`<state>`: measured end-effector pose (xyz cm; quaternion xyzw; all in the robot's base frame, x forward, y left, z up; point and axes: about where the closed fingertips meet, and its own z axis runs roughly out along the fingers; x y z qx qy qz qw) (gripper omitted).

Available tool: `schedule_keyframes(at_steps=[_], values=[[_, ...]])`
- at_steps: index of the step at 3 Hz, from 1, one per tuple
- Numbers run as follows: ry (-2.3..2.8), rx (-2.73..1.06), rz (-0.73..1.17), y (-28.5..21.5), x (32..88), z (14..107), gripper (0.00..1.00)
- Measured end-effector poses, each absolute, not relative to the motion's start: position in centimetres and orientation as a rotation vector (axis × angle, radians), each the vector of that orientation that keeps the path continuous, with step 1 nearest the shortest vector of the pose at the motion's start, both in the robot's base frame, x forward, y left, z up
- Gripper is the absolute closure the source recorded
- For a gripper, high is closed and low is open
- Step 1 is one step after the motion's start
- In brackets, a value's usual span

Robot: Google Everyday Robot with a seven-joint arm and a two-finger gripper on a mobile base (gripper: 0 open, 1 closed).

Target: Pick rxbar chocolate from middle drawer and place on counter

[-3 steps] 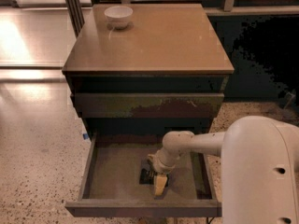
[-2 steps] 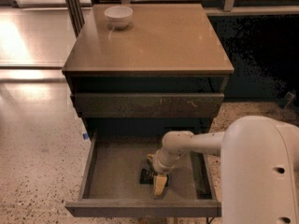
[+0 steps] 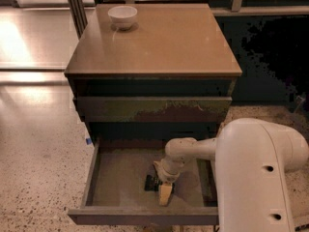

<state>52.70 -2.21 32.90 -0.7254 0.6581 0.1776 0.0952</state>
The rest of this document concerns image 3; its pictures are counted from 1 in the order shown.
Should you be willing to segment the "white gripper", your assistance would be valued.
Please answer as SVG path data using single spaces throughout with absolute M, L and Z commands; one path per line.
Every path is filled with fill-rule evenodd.
M 158 188 L 159 205 L 167 206 L 173 189 L 171 184 L 175 183 L 180 176 L 180 165 L 169 159 L 155 160 L 154 169 L 158 179 L 163 183 Z

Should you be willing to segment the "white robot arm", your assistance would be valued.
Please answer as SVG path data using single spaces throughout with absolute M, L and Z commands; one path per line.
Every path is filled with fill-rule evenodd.
M 174 138 L 154 164 L 164 187 L 176 182 L 191 159 L 215 165 L 219 232 L 295 232 L 285 173 L 308 161 L 308 144 L 297 130 L 267 121 L 240 118 L 216 138 Z

